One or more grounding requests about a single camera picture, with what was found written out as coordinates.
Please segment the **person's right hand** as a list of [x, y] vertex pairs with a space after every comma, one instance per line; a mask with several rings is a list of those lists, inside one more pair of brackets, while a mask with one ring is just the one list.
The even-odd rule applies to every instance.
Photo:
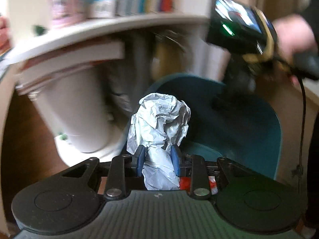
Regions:
[[297, 14], [276, 19], [273, 26], [277, 33], [279, 55], [288, 63], [296, 53], [318, 51], [314, 33], [306, 20]]

